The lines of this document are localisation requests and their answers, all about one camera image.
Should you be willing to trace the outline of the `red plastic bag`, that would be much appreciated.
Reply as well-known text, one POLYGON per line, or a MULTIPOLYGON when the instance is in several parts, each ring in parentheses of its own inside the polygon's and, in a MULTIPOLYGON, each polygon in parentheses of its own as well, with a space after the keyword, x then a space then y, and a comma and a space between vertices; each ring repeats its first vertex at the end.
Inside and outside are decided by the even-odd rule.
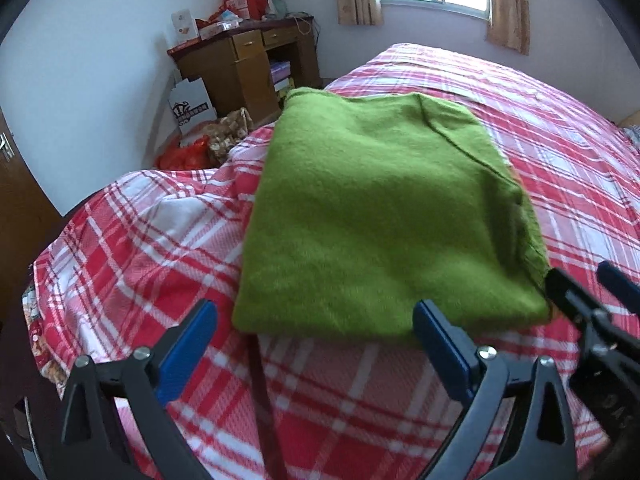
POLYGON ((200 170, 211 166, 207 136, 200 136, 185 146, 182 146, 178 136, 175 136, 155 159, 155 167, 166 171, 200 170))

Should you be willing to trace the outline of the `wooden bed headboard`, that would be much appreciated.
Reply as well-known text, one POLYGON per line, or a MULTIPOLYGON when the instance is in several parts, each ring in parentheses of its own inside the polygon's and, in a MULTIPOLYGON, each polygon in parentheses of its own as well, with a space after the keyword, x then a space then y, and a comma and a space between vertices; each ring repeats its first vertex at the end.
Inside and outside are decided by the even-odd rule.
POLYGON ((634 114, 631 114, 630 116, 626 117, 625 119, 621 120, 618 125, 620 126, 620 128, 627 128, 627 127, 631 127, 631 126, 638 126, 640 125, 640 110, 638 110, 638 112, 635 112, 634 114))

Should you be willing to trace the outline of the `patterned pillow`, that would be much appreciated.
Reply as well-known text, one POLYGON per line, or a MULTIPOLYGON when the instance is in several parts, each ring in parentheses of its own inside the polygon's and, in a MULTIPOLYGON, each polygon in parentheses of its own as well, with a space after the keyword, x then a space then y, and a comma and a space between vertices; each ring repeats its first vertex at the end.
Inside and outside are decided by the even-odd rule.
POLYGON ((640 126, 630 125, 622 128, 624 135, 637 151, 640 151, 640 126))

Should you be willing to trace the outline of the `brown patterned bag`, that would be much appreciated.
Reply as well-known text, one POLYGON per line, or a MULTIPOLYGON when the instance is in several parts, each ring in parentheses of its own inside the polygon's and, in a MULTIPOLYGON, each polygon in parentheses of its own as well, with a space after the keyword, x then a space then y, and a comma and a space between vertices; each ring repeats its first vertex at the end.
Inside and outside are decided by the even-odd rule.
POLYGON ((254 122, 245 107, 204 126, 207 154, 216 166, 221 166, 235 146, 254 130, 254 122))

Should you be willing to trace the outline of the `right beige curtain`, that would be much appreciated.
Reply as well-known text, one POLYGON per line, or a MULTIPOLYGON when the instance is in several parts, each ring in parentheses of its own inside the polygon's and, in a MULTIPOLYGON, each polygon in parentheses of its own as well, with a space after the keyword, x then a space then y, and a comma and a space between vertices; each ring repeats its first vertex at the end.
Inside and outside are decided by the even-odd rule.
POLYGON ((490 0, 486 39, 497 47, 529 56, 529 1, 490 0))

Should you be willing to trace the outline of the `red gift box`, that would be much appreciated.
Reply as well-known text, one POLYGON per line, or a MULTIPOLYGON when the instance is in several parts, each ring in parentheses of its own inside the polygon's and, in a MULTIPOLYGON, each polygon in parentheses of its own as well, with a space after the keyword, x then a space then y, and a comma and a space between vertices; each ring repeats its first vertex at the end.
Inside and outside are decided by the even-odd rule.
POLYGON ((243 20, 260 21, 266 14, 267 0, 222 0, 222 4, 243 20))

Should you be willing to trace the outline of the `red plaid bed sheet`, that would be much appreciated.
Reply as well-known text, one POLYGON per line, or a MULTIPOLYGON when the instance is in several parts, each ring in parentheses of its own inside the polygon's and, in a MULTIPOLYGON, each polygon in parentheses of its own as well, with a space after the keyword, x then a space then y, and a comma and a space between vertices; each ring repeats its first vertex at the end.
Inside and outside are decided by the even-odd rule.
MULTIPOLYGON (((331 90, 422 92, 472 110, 529 192, 551 262, 638 332, 594 275, 602 260, 639 273, 639 153, 621 128, 517 70, 417 44, 395 44, 331 90)), ((32 266, 23 309, 38 370, 63 387, 78 356, 126 358, 207 298, 216 334, 169 411, 213 477, 412 479, 459 411, 422 352, 231 325, 270 138, 255 131, 217 170, 126 174, 81 206, 32 266)))

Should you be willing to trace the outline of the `brown wooden door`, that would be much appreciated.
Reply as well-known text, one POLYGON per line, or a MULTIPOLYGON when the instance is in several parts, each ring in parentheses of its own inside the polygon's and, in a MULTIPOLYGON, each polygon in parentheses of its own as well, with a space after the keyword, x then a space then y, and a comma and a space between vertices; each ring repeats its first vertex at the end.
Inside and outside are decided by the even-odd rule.
POLYGON ((29 266, 62 217, 35 180, 1 115, 1 323, 17 310, 29 266))

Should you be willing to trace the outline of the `white card on desk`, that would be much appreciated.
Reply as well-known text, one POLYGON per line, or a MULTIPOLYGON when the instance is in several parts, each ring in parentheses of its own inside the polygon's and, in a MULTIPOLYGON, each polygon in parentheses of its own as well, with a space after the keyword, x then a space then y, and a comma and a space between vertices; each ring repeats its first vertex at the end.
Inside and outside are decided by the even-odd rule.
POLYGON ((200 38, 198 25, 189 9, 183 9, 171 14, 171 23, 175 29, 177 46, 200 38))

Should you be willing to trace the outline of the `green striped knit sweater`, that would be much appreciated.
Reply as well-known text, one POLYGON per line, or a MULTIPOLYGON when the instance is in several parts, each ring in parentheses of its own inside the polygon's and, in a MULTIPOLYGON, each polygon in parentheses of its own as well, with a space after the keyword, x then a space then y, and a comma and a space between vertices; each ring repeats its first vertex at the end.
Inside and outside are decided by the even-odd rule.
POLYGON ((513 330, 550 320, 548 270, 524 186, 466 107, 298 89, 268 146, 232 322, 403 342, 431 300, 471 332, 513 330))

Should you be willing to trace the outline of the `white paper bag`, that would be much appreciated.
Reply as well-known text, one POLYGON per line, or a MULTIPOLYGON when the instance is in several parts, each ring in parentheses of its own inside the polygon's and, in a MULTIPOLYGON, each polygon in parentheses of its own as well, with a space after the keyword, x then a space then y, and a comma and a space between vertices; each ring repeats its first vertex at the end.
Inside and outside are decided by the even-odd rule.
POLYGON ((214 122, 217 111, 202 78, 183 79, 169 92, 168 103, 180 132, 186 136, 203 122, 214 122))

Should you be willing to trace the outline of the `stacked books in desk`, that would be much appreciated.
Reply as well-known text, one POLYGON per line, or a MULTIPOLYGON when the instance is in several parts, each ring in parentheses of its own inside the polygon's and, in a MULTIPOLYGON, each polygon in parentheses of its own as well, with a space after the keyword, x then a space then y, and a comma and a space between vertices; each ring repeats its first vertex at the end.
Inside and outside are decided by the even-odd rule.
POLYGON ((270 64, 270 75, 274 91, 285 94, 294 88, 290 62, 273 62, 270 64))

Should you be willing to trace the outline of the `wooden desk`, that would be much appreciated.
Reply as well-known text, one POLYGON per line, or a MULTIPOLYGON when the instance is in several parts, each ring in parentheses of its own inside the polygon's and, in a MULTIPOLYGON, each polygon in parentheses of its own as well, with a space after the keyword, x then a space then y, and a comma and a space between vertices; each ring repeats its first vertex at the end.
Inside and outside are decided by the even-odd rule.
POLYGON ((244 107, 256 126, 281 113, 271 65, 288 62, 294 86, 319 88, 317 22, 311 15, 243 22, 237 28, 167 51, 181 76, 204 82, 218 114, 244 107))

